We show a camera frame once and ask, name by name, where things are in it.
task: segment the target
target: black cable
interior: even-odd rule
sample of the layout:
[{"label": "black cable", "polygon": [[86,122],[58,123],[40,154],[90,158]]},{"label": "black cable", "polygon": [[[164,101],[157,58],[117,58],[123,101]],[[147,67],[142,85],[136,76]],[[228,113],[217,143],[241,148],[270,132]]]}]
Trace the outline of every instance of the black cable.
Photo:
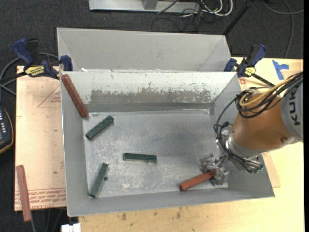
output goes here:
[{"label": "black cable", "polygon": [[293,14],[298,14],[298,13],[302,13],[303,11],[304,11],[304,9],[302,9],[302,10],[299,10],[299,11],[294,11],[294,12],[292,12],[292,11],[290,11],[290,12],[281,12],[281,11],[277,11],[277,10],[273,10],[273,9],[271,9],[264,1],[262,1],[262,3],[264,4],[264,6],[266,7],[266,8],[268,8],[270,11],[272,11],[272,12],[275,12],[275,13],[277,13],[277,14],[284,14],[284,15],[293,15]]},{"label": "black cable", "polygon": [[241,158],[237,155],[235,155],[230,149],[228,149],[225,146],[225,143],[222,139],[222,128],[226,127],[229,125],[228,122],[225,122],[223,125],[219,125],[219,122],[221,120],[221,117],[223,116],[223,114],[226,112],[226,110],[229,108],[229,106],[236,101],[236,99],[238,98],[238,96],[236,96],[224,109],[223,111],[220,113],[218,119],[217,119],[217,123],[213,126],[214,131],[217,134],[217,140],[220,144],[221,149],[230,157],[230,159],[234,160],[235,162],[238,162],[239,164],[241,164],[248,172],[250,173],[257,173],[260,170],[262,170],[263,165],[259,162],[256,161],[252,161],[252,160],[248,160],[245,158]]},{"label": "black cable", "polygon": [[32,230],[33,230],[33,232],[36,232],[36,230],[35,230],[35,226],[34,226],[34,221],[33,221],[33,215],[32,215],[32,212],[30,212],[30,214],[31,214],[31,226],[32,226]]},{"label": "black cable", "polygon": [[157,15],[164,13],[166,10],[170,9],[171,7],[173,7],[179,0],[175,0],[171,5],[169,5],[168,7],[166,7],[164,10],[161,10],[160,12],[157,13]]},{"label": "black cable", "polygon": [[289,40],[289,43],[288,43],[288,47],[287,47],[286,52],[285,52],[285,58],[287,58],[288,52],[289,52],[289,50],[290,50],[292,38],[293,38],[293,33],[294,33],[294,17],[293,17],[293,15],[303,12],[304,9],[299,10],[299,11],[294,11],[294,12],[292,12],[292,10],[291,10],[290,6],[288,5],[288,3],[287,3],[286,1],[283,1],[283,2],[284,2],[284,4],[286,5],[286,7],[288,8],[289,12],[281,12],[281,11],[273,10],[273,9],[271,9],[269,6],[267,6],[267,4],[266,4],[264,1],[262,1],[263,5],[264,5],[266,8],[268,8],[270,11],[274,12],[274,13],[281,14],[281,15],[283,15],[283,14],[284,14],[284,15],[291,15],[291,20],[292,20],[291,35],[290,35],[290,40]]},{"label": "black cable", "polygon": [[48,229],[49,229],[50,215],[51,215],[51,209],[48,209],[47,223],[46,223],[46,232],[48,232]]},{"label": "black cable", "polygon": [[[252,106],[250,108],[245,108],[244,106],[240,105],[240,99],[246,95],[246,98],[249,98],[253,94],[249,92],[248,90],[245,90],[239,94],[239,96],[236,99],[236,108],[238,109],[240,115],[244,118],[252,118],[255,116],[258,116],[262,112],[274,107],[282,98],[280,98],[275,104],[272,104],[273,101],[275,100],[276,97],[278,97],[281,93],[285,92],[284,96],[286,96],[289,92],[293,90],[293,88],[297,87],[300,82],[303,81],[304,74],[303,72],[294,74],[293,76],[290,77],[290,80],[284,84],[281,87],[278,87],[277,90],[274,90],[273,92],[269,93],[266,97],[264,97],[257,105]],[[259,112],[255,112],[254,110],[261,108],[264,106]],[[251,112],[254,113],[253,115],[244,115],[244,112]]]},{"label": "black cable", "polygon": [[289,40],[289,43],[288,43],[288,47],[286,48],[286,52],[285,52],[285,58],[287,58],[288,56],[288,53],[289,53],[289,50],[290,50],[290,46],[291,46],[291,42],[292,42],[292,38],[293,38],[293,33],[294,33],[294,17],[293,17],[293,13],[291,11],[291,8],[290,6],[287,4],[286,1],[284,1],[286,7],[288,8],[288,10],[290,11],[290,15],[291,15],[291,19],[292,19],[292,28],[291,28],[291,35],[290,35],[290,40]]},{"label": "black cable", "polygon": [[[51,54],[51,53],[46,53],[46,52],[40,52],[39,53],[40,55],[45,55],[47,56],[48,58],[49,57],[53,57],[53,58],[57,58],[58,59],[58,56],[54,55],[54,54]],[[1,74],[0,74],[0,80],[3,79],[6,71],[15,63],[17,63],[18,61],[22,60],[21,58],[15,58],[13,59],[11,62],[9,62],[6,66],[4,66],[3,70],[1,71]],[[13,94],[13,95],[16,95],[15,92],[13,92],[12,90],[10,90],[9,88],[6,87],[7,84],[11,83],[12,81],[14,80],[11,80],[5,84],[1,84],[0,85],[0,102],[1,102],[1,89],[3,88],[4,90],[8,91],[9,93]]]},{"label": "black cable", "polygon": [[58,214],[58,216],[57,216],[57,218],[56,218],[56,221],[55,221],[55,224],[54,224],[54,227],[53,227],[52,232],[55,231],[55,229],[56,229],[56,227],[57,227],[57,225],[58,225],[59,218],[60,218],[61,213],[62,213],[63,211],[64,211],[64,210],[62,210],[62,209],[59,211],[59,214]]}]

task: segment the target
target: cable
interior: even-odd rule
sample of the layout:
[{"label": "cable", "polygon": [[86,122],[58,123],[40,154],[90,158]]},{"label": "cable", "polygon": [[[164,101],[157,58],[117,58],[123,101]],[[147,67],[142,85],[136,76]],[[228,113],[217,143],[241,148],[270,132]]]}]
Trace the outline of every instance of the cable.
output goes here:
[{"label": "cable", "polygon": [[229,4],[230,4],[230,9],[228,12],[226,13],[220,13],[222,8],[223,8],[223,1],[222,0],[219,0],[220,2],[220,8],[217,8],[215,10],[211,10],[203,0],[199,0],[201,2],[201,6],[204,7],[205,9],[203,9],[202,11],[205,12],[205,13],[209,13],[209,14],[214,14],[214,15],[217,15],[217,16],[227,16],[229,14],[231,14],[232,10],[233,10],[233,0],[229,0]]},{"label": "cable", "polygon": [[30,212],[30,214],[31,214],[31,226],[32,226],[32,230],[33,230],[33,232],[36,232],[35,226],[34,226],[34,222],[33,222],[33,215],[32,215],[32,212]]},{"label": "cable", "polygon": [[[252,89],[251,90],[247,89],[238,95],[238,98],[236,100],[236,107],[240,115],[244,118],[252,118],[252,117],[258,116],[262,112],[274,107],[284,96],[290,93],[294,88],[298,87],[298,85],[301,82],[303,82],[303,79],[304,79],[303,72],[294,74],[290,76],[288,79],[286,79],[285,81],[279,83],[273,88],[270,88],[268,91],[262,93],[262,95],[259,96],[258,98],[255,98],[249,102],[245,102],[245,100],[249,97],[254,96],[256,93]],[[278,97],[283,92],[285,92],[283,97],[280,98],[278,101],[276,101],[275,104],[273,104],[276,97]],[[253,105],[256,102],[258,102],[257,105],[254,105],[253,107],[248,108],[248,106]],[[245,115],[244,112],[251,112],[253,114]]]},{"label": "cable", "polygon": [[229,108],[229,106],[235,102],[238,99],[236,96],[220,113],[217,123],[213,126],[214,131],[217,134],[217,142],[220,144],[221,149],[229,156],[230,159],[234,160],[235,162],[238,162],[240,165],[244,167],[249,173],[257,173],[263,169],[263,165],[259,162],[248,160],[245,158],[241,158],[237,155],[235,155],[224,143],[222,139],[222,129],[229,126],[230,124],[228,122],[225,122],[223,125],[219,125],[219,122],[221,120],[221,117],[226,112],[226,110]]},{"label": "cable", "polygon": [[[45,55],[47,56],[48,58],[49,57],[53,57],[53,58],[57,58],[58,59],[58,56],[57,55],[54,55],[54,54],[51,54],[51,53],[46,53],[46,52],[40,52],[39,53],[40,55]],[[21,58],[15,58],[13,59],[11,62],[9,62],[6,66],[4,66],[3,70],[1,71],[1,74],[0,74],[0,80],[3,79],[6,71],[15,63],[17,63],[18,61],[22,60]],[[1,102],[1,88],[3,88],[4,90],[8,91],[9,93],[13,94],[13,95],[16,95],[15,92],[13,92],[12,90],[10,90],[8,87],[6,87],[7,84],[10,84],[11,82],[13,82],[14,80],[11,80],[5,84],[1,84],[0,85],[0,102]]]},{"label": "cable", "polygon": [[157,13],[157,15],[165,12],[166,10],[170,9],[171,7],[173,7],[179,0],[175,0],[171,5],[169,5],[168,7],[166,7],[165,9],[161,10],[160,12]]},{"label": "cable", "polygon": [[270,11],[274,12],[274,13],[281,14],[281,15],[283,15],[283,14],[284,15],[291,15],[291,20],[292,20],[291,35],[290,35],[290,40],[289,40],[288,47],[286,49],[285,56],[284,56],[285,58],[287,58],[288,52],[290,50],[290,46],[291,46],[291,43],[292,43],[293,33],[294,33],[294,17],[293,17],[293,15],[303,12],[304,9],[292,12],[292,10],[291,10],[290,6],[288,5],[288,3],[286,1],[283,1],[283,2],[286,5],[286,7],[288,8],[289,12],[281,12],[281,11],[273,10],[269,6],[267,6],[267,4],[264,1],[262,1],[263,5],[266,8],[268,8]]},{"label": "cable", "polygon": [[51,215],[51,209],[48,209],[47,223],[46,223],[46,232],[48,232],[48,229],[49,229],[50,215]]},{"label": "cable", "polygon": [[55,229],[56,229],[56,227],[57,227],[57,225],[58,225],[58,221],[59,221],[60,215],[61,215],[61,213],[62,213],[63,211],[64,211],[63,209],[60,210],[60,212],[59,212],[59,214],[58,214],[58,216],[57,216],[57,218],[56,218],[56,221],[55,221],[55,224],[54,224],[54,227],[53,227],[52,232],[55,231]]},{"label": "cable", "polygon": [[277,10],[273,10],[273,9],[271,9],[268,5],[266,5],[266,3],[264,2],[264,1],[262,1],[262,3],[264,4],[264,6],[266,7],[266,8],[268,8],[270,11],[272,11],[272,12],[275,12],[275,13],[278,13],[278,14],[284,14],[284,15],[294,15],[294,14],[298,14],[298,13],[301,13],[301,12],[303,12],[304,11],[304,9],[302,9],[302,10],[299,10],[299,11],[294,11],[294,12],[292,12],[292,11],[290,11],[290,12],[281,12],[281,11],[277,11]]},{"label": "cable", "polygon": [[290,35],[290,40],[289,40],[289,43],[288,43],[288,47],[286,48],[286,52],[285,52],[285,58],[287,58],[288,56],[288,52],[290,50],[290,46],[291,46],[291,42],[292,42],[292,38],[293,38],[293,33],[294,33],[294,17],[293,17],[293,13],[291,11],[291,8],[290,6],[287,4],[286,1],[284,1],[286,7],[288,8],[288,10],[290,11],[290,15],[291,15],[291,20],[292,20],[292,28],[291,28],[291,35]]}]

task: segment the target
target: metal stand base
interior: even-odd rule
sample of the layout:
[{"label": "metal stand base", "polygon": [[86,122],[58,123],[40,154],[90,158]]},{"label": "metal stand base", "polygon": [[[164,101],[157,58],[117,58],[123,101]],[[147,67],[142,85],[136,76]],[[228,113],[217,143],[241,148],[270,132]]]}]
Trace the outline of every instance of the metal stand base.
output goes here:
[{"label": "metal stand base", "polygon": [[[89,0],[89,9],[102,11],[140,11],[140,12],[160,12],[170,6],[170,1],[158,1],[154,9],[145,9],[143,0]],[[187,9],[199,10],[199,5],[195,2],[177,2],[174,6],[168,9],[169,13],[182,13]]]}]

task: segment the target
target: dark green bar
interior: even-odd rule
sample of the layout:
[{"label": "dark green bar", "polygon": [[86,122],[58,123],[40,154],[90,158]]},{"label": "dark green bar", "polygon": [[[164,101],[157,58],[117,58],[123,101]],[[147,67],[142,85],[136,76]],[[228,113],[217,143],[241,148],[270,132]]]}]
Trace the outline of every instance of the dark green bar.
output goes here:
[{"label": "dark green bar", "polygon": [[100,186],[102,184],[102,181],[104,179],[105,173],[107,171],[108,168],[108,164],[106,163],[102,163],[101,168],[98,172],[97,178],[91,188],[91,191],[89,193],[90,197],[95,198],[97,196],[98,190],[100,189]]},{"label": "dark green bar", "polygon": [[132,154],[132,153],[124,153],[123,160],[124,161],[144,161],[144,162],[152,162],[152,163],[157,162],[157,158],[154,155]]},{"label": "dark green bar", "polygon": [[100,131],[105,129],[107,126],[112,124],[114,121],[114,118],[112,116],[108,116],[106,119],[104,119],[102,122],[98,123],[94,128],[92,128],[89,132],[86,134],[86,138],[89,140],[93,139]]}]

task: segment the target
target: wooden stick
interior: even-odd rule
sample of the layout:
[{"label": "wooden stick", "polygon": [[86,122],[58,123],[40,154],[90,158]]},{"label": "wooden stick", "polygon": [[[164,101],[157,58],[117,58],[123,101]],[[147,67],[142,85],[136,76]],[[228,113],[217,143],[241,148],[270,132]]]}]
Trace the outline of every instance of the wooden stick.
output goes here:
[{"label": "wooden stick", "polygon": [[188,181],[185,181],[179,185],[180,191],[187,191],[189,188],[195,187],[196,185],[205,182],[206,180],[210,180],[211,178],[214,178],[216,175],[216,170],[212,170],[209,172],[206,172],[204,174],[200,174]]},{"label": "wooden stick", "polygon": [[68,74],[65,74],[61,77],[61,80],[63,82],[64,87],[66,87],[69,95],[72,98],[73,103],[75,104],[79,114],[81,115],[82,118],[86,118],[89,116],[88,110],[83,103],[81,97],[79,96],[73,82],[71,81],[70,77]]},{"label": "wooden stick", "polygon": [[16,166],[18,186],[20,192],[21,208],[23,210],[24,222],[31,221],[31,210],[28,196],[25,169],[23,165]]}]

